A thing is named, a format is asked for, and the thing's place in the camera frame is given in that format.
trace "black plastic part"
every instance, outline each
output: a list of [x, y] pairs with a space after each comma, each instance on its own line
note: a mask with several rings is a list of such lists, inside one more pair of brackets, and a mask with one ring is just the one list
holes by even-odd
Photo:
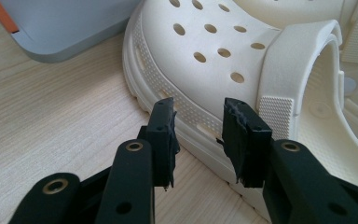
[[79, 187], [79, 178], [72, 174], [41, 179], [25, 195], [9, 223], [68, 223], [75, 212], [72, 201]]
[[138, 134], [153, 148], [154, 186], [173, 187], [175, 154], [179, 152], [179, 143], [174, 130], [176, 112], [173, 111], [173, 98], [160, 100], [154, 104], [147, 126]]
[[154, 223], [152, 148], [142, 139], [118, 147], [95, 223]]
[[245, 102], [226, 98], [223, 141], [237, 180], [246, 188], [262, 188], [272, 130]]
[[358, 223], [358, 204], [295, 141], [275, 141], [263, 196], [273, 223]]

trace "crocs shoe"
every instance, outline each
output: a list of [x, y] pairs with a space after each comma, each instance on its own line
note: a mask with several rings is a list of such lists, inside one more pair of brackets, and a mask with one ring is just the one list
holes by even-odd
[[290, 24], [304, 22], [326, 20], [339, 22], [343, 35], [340, 68], [345, 73], [344, 115], [358, 138], [358, 1], [234, 0], [234, 2], [251, 16], [281, 29]]
[[269, 218], [261, 189], [236, 184], [221, 138], [226, 97], [246, 102], [273, 130], [307, 146], [332, 174], [358, 186], [358, 140], [342, 113], [336, 21], [282, 31], [232, 0], [146, 0], [129, 21], [125, 78], [142, 109], [171, 96], [180, 143]]

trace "wood grain surface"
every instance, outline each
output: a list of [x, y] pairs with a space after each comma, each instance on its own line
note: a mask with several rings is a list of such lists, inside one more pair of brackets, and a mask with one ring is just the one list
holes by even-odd
[[[0, 223], [58, 172], [81, 180], [110, 166], [148, 114], [123, 77], [118, 35], [63, 63], [28, 58], [0, 24]], [[175, 188], [156, 189], [157, 223], [267, 223], [184, 148]]]

